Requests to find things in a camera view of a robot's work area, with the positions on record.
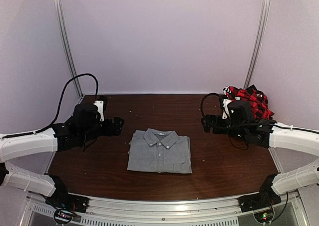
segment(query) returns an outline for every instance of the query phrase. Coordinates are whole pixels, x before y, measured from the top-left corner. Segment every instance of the white panel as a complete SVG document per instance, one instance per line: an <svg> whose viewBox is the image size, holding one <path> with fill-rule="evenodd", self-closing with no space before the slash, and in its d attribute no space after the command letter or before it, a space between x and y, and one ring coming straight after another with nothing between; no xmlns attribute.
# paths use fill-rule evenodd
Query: white panel
<svg viewBox="0 0 319 226"><path fill-rule="evenodd" d="M271 0L252 83L267 94L275 120L319 129L318 63L318 0ZM306 154L276 151L285 170L314 160ZM316 226L318 221L318 190L317 186L300 190L312 226Z"/></svg>
<svg viewBox="0 0 319 226"><path fill-rule="evenodd" d="M79 73L103 93L243 86L262 0L62 0ZM94 82L80 79L85 93Z"/></svg>
<svg viewBox="0 0 319 226"><path fill-rule="evenodd" d="M54 119L59 97L70 78L53 0L0 0L0 133L39 129ZM66 91L60 121L78 101ZM11 162L44 173L51 153ZM15 226L26 192L0 187L0 225Z"/></svg>

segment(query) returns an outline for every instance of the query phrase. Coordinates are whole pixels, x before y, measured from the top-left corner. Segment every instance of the wooden table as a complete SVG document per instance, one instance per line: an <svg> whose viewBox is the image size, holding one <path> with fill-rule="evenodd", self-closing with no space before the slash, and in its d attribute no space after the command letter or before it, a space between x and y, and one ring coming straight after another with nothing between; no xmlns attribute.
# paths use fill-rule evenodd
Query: wooden table
<svg viewBox="0 0 319 226"><path fill-rule="evenodd" d="M125 120L118 137L99 137L81 148L55 155L49 174L61 177L71 193L125 200L209 199L256 192L266 176L276 173L267 149L235 149L226 135L205 133L199 110L203 95L111 95L106 118ZM84 103L93 102L86 96ZM221 114L214 96L205 112ZM127 171L129 142L135 130L175 130L191 139L193 174ZM245 148L238 140L237 147Z"/></svg>

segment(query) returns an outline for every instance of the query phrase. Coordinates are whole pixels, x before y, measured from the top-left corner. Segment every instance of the robotic arm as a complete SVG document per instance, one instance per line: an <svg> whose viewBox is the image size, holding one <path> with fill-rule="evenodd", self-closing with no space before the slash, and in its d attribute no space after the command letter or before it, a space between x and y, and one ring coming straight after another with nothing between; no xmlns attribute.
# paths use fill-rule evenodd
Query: robotic arm
<svg viewBox="0 0 319 226"><path fill-rule="evenodd" d="M100 98L93 104L78 104L66 123L53 124L43 132L14 135L0 134L0 185L13 186L46 196L55 207L63 208L85 199L72 198L57 176L39 175L14 166L9 160L41 152L59 152L89 146L88 141L99 136L118 136L124 121L118 117L104 119L107 99Z"/></svg>
<svg viewBox="0 0 319 226"><path fill-rule="evenodd" d="M205 132L227 134L264 148L292 149L319 157L319 131L295 128L274 120L255 121L250 103L243 100L230 101L220 96L223 116L204 115L201 120ZM239 198L242 212L280 203L281 194L319 183L319 159L288 173L270 175L259 193Z"/></svg>

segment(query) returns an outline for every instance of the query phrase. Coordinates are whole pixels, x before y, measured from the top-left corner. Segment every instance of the plaid shirt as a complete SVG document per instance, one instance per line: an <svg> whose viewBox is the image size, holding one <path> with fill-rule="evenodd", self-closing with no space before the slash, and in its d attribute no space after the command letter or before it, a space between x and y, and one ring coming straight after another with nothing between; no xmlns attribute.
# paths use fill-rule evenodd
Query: plaid shirt
<svg viewBox="0 0 319 226"><path fill-rule="evenodd" d="M256 120L269 120L271 116L274 115L274 113L268 109L267 96L262 91L257 90L255 85L251 85L247 89L238 89L233 86L228 86L224 88L224 94L232 101L239 99L249 101Z"/></svg>

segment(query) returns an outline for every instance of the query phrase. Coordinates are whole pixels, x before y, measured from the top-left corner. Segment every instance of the shirt placket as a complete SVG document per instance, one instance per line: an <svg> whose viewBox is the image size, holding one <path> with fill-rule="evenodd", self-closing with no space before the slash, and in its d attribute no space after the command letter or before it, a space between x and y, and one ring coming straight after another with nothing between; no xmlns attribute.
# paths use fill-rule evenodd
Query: shirt placket
<svg viewBox="0 0 319 226"><path fill-rule="evenodd" d="M164 148L163 144L159 141L157 147L157 170L158 172L164 172Z"/></svg>

